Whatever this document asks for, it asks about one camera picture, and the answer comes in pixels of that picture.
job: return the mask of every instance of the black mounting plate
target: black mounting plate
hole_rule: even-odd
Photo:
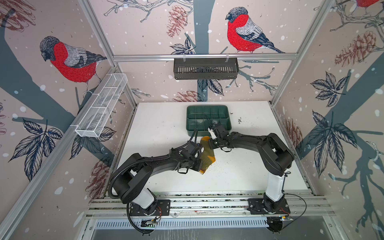
[[[248,211],[251,212],[251,215],[261,215],[261,214],[269,214],[264,209],[263,199],[262,198],[253,198],[248,199]],[[281,208],[285,211],[281,211],[280,209],[277,210],[274,214],[281,214],[281,215],[287,215],[286,212],[291,213],[291,210],[289,209],[289,206],[287,204],[287,200],[283,199],[283,202],[281,204]]]
[[[170,200],[158,200],[157,207],[160,207],[162,216],[169,216],[169,208],[170,208]],[[135,204],[131,202],[131,211],[129,212],[130,216],[136,217],[146,217],[143,213],[143,208],[140,207],[139,204]],[[151,216],[160,216],[159,210],[155,210],[155,212]]]

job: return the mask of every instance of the mesh basket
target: mesh basket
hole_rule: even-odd
[[[239,73],[237,58],[175,58],[175,79],[235,79]]]
[[[125,74],[111,74],[75,130],[80,137],[100,136],[126,84]]]

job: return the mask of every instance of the white wire mesh basket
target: white wire mesh basket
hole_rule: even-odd
[[[100,136],[127,81],[125,74],[111,74],[75,130],[80,137]]]

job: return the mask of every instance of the bird wing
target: bird wing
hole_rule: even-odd
[[[248,21],[244,26],[236,28],[237,34],[241,38],[252,41],[260,36],[263,33],[263,30],[252,22],[252,19],[248,17]]]
[[[87,51],[84,48],[72,47],[65,44],[65,48],[68,52],[68,57],[64,61],[64,64],[71,68],[82,68],[87,64]]]

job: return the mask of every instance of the white tabletop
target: white tabletop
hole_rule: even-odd
[[[185,129],[187,106],[197,104],[226,105],[231,113],[232,131],[256,136],[274,132],[286,143],[267,101],[140,103],[119,166],[134,153],[143,157],[165,155],[170,148],[186,143],[190,138]],[[165,171],[150,177],[145,187],[169,194],[249,193],[266,189],[268,171],[259,153],[239,148],[214,152],[216,162],[204,174],[192,170],[187,174]],[[295,162],[289,171],[284,189],[307,190]]]

